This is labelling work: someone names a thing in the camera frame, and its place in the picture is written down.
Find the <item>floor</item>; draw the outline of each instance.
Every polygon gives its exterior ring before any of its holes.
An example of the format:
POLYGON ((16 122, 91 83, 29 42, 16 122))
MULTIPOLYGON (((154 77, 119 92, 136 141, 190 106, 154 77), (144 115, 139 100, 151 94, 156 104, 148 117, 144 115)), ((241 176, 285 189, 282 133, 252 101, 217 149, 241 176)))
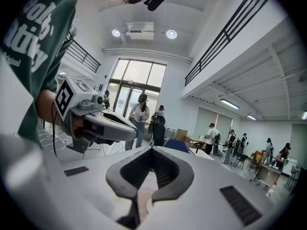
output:
MULTIPOLYGON (((53 145, 52 145, 52 127, 51 124, 46 123, 45 130, 43 130, 42 125, 39 123, 37 126, 37 132, 41 140, 41 144, 43 147, 44 152, 54 152, 53 151, 53 145)), ((69 162, 69 161, 76 161, 81 159, 92 159, 97 157, 103 157, 108 156, 114 153, 123 152, 125 151, 125 142, 120 143, 114 143, 111 146, 103 144, 103 145, 97 145, 94 143, 86 152, 85 154, 81 154, 78 152, 75 152, 69 148, 66 147, 66 144, 72 143, 71 137, 67 136, 63 131, 60 131, 58 128, 56 129, 56 150, 57 150, 57 156, 58 160, 60 162, 69 162)), ((146 146, 149 144, 149 141, 144 140, 143 145, 146 146)), ((251 169, 249 171, 248 162, 246 161, 244 163, 243 169, 242 167, 239 168, 240 164, 236 166, 236 168, 233 166, 233 164, 230 164, 231 162, 234 162, 236 158, 231 157, 229 164, 225 165, 222 163, 222 161, 225 160, 225 154, 222 157, 217 157, 210 155, 214 158, 215 161, 221 163, 221 165, 226 169, 233 171, 234 173, 238 174, 239 176, 247 179, 252 180, 254 178, 254 172, 255 169, 251 169)), ((282 199, 287 197, 289 195, 289 191, 284 188, 284 185, 286 184, 288 180, 288 177, 281 175, 280 178, 277 181, 277 186, 275 187, 275 190, 273 194, 270 197, 270 200, 277 204, 282 199)), ((259 186, 263 188, 263 193, 266 194, 268 188, 259 184, 255 186, 259 186)))
MULTIPOLYGON (((230 171, 233 171, 234 173, 238 174, 239 176, 247 179, 247 180, 252 180, 254 179, 255 176, 255 168, 252 168, 249 171, 249 161, 246 161, 243 165, 243 169, 242 167, 239 168, 240 164, 239 163, 236 167, 234 167, 234 162, 236 160, 236 157, 231 157, 231 159, 229 160, 229 164, 223 164, 222 162, 225 160, 225 153, 222 157, 217 157, 217 156, 213 156, 212 154, 210 155, 210 157, 214 158, 215 161, 221 163, 221 165, 230 171)), ((284 187, 284 185, 287 183, 289 177, 281 175, 277 181, 277 185, 274 188, 274 192, 272 193, 271 197, 269 198, 275 205, 278 204, 279 202, 281 202, 283 199, 285 199, 285 197, 287 197, 290 192, 288 190, 288 188, 284 187)), ((259 186, 261 188, 263 188, 263 193, 266 194, 268 191, 268 187, 264 186, 262 184, 257 184, 257 183, 253 183, 255 186, 259 186)))

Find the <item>blue chair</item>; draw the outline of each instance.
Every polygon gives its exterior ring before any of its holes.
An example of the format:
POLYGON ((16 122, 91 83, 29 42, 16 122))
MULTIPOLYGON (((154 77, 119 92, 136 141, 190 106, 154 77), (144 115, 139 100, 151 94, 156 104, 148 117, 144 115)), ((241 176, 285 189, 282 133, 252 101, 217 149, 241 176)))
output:
POLYGON ((187 148, 186 144, 181 140, 170 139, 164 144, 164 147, 189 153, 189 149, 187 148))

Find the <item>green t-shirt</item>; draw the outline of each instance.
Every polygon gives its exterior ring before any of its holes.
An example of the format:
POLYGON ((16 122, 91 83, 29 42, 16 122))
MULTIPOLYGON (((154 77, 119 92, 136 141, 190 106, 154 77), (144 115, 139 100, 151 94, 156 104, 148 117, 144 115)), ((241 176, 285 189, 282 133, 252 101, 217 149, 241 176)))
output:
POLYGON ((7 63, 34 98, 18 133, 38 145, 35 101, 40 91, 57 89, 56 74, 68 47, 63 42, 75 16, 76 2, 29 0, 1 44, 7 63))

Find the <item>railing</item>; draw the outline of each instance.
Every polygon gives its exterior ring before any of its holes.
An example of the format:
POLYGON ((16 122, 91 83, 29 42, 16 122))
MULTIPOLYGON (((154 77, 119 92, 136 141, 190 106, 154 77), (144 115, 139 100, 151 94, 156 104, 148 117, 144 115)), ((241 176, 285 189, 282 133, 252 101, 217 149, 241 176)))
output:
POLYGON ((186 76, 187 86, 247 25, 268 0, 243 0, 214 42, 186 76))
POLYGON ((95 60, 84 48, 80 46, 75 40, 72 40, 70 46, 68 47, 67 54, 74 57, 77 61, 81 62, 88 69, 93 72, 97 72, 100 63, 95 60))

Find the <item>ceiling light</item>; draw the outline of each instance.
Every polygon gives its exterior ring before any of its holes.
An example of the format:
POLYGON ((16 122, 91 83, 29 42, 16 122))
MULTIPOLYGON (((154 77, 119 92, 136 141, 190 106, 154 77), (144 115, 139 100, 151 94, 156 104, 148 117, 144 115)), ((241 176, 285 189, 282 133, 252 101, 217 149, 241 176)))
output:
POLYGON ((167 33, 166 33, 166 36, 169 39, 175 39, 177 37, 177 32, 174 31, 174 30, 168 30, 167 33))
POLYGON ((115 29, 115 30, 112 31, 112 34, 115 37, 119 37, 120 36, 120 31, 115 29))
POLYGON ((252 120, 256 120, 252 115, 249 115, 249 114, 248 114, 248 117, 249 117, 250 119, 252 119, 252 120))
POLYGON ((221 99, 221 102, 223 102, 223 103, 225 103, 225 104, 231 106, 232 108, 239 109, 239 107, 238 107, 237 105, 232 104, 231 102, 229 102, 229 101, 227 101, 227 100, 225 100, 225 99, 221 99))
POLYGON ((307 119, 307 111, 305 111, 305 112, 303 113, 302 119, 304 119, 304 120, 307 119))

